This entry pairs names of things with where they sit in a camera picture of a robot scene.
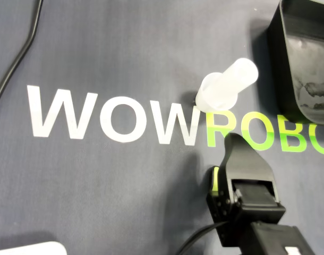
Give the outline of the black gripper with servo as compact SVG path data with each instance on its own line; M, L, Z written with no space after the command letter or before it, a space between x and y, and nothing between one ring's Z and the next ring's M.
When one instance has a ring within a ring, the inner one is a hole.
M251 223L277 224L286 209L272 196L271 167L251 145L241 135L229 133L224 146L223 161L211 169L207 204L214 223L224 223L216 228L221 245L238 247Z

